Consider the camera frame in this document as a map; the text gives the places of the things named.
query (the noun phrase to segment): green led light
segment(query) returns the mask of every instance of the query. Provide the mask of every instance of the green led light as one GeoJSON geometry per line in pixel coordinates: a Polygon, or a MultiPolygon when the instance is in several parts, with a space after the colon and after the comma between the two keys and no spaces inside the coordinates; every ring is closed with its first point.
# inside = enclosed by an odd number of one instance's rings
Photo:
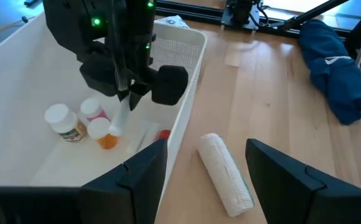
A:
{"type": "Polygon", "coordinates": [[[98,18],[94,18],[94,19],[92,19],[92,21],[93,21],[93,24],[96,26],[100,25],[100,23],[101,23],[100,19],[98,19],[98,18]]]}

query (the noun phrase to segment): red object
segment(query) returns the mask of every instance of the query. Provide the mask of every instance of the red object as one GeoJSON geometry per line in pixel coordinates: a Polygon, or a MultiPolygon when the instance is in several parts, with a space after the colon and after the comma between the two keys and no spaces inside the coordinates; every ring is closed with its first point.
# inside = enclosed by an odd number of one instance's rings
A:
{"type": "Polygon", "coordinates": [[[88,119],[89,121],[92,121],[92,120],[95,119],[95,118],[106,118],[107,120],[110,121],[110,119],[107,117],[107,114],[106,114],[106,112],[105,112],[104,110],[102,110],[98,116],[95,116],[95,117],[92,117],[92,118],[88,118],[88,117],[87,117],[87,119],[88,119]]]}
{"type": "Polygon", "coordinates": [[[170,134],[171,134],[171,130],[162,130],[157,135],[156,140],[158,140],[158,139],[167,139],[168,140],[170,134]]]}

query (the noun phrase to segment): wooden table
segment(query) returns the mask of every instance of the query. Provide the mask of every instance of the wooden table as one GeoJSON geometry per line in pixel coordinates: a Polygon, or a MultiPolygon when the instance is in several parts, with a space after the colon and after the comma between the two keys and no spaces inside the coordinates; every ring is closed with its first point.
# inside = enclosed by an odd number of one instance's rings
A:
{"type": "Polygon", "coordinates": [[[187,22],[208,37],[197,95],[157,224],[266,223],[245,160],[256,138],[361,187],[361,120],[341,125],[309,81],[297,40],[221,31],[187,22]],[[199,153],[199,137],[223,137],[256,207],[229,218],[199,153]]]}

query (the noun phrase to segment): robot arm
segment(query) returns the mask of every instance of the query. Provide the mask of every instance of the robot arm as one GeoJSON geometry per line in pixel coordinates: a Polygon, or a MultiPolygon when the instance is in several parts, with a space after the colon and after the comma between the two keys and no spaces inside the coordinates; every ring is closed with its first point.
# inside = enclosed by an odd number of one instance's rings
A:
{"type": "Polygon", "coordinates": [[[83,63],[80,72],[87,85],[106,96],[118,95],[120,101],[129,95],[133,110],[151,90],[154,102],[174,105],[187,87],[183,67],[149,68],[156,1],[45,0],[44,8],[58,44],[83,63]],[[96,41],[102,37],[104,44],[96,41]],[[168,75],[170,82],[162,82],[168,75]]]}

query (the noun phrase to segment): white cylindrical object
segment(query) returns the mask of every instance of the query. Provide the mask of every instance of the white cylindrical object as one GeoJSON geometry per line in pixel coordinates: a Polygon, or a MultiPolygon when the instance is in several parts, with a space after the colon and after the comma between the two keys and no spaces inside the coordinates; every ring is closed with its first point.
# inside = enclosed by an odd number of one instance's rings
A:
{"type": "Polygon", "coordinates": [[[96,97],[88,98],[82,102],[80,111],[87,117],[89,121],[95,118],[106,118],[107,114],[100,105],[100,101],[96,97]]]}
{"type": "Polygon", "coordinates": [[[200,138],[199,153],[230,217],[254,207],[247,185],[223,140],[214,133],[200,138]]]}
{"type": "Polygon", "coordinates": [[[131,108],[129,108],[129,96],[127,96],[121,101],[120,109],[114,114],[113,119],[111,120],[109,133],[112,136],[119,137],[123,134],[130,112],[131,108]]]}
{"type": "Polygon", "coordinates": [[[80,142],[87,136],[85,126],[77,115],[64,104],[52,105],[45,111],[45,120],[64,140],[80,142]]]}
{"type": "Polygon", "coordinates": [[[91,121],[88,125],[88,134],[94,139],[104,138],[108,134],[108,129],[110,127],[110,121],[106,118],[97,118],[91,121]]]}

